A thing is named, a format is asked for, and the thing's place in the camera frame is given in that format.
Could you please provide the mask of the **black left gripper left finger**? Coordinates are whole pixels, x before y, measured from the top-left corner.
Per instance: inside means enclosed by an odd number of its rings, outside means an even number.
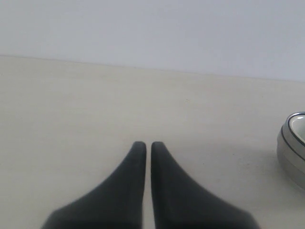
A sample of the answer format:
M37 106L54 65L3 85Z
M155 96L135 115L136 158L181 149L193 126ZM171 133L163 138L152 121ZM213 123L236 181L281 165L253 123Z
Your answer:
M141 229L146 145L134 142L113 173L78 200L55 210L44 229Z

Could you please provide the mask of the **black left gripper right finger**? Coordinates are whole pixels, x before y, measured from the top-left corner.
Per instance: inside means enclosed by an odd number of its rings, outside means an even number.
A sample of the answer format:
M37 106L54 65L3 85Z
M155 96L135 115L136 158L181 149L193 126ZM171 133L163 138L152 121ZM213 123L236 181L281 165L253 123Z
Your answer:
M157 229L258 229L253 216L195 182L163 142L151 147L151 190Z

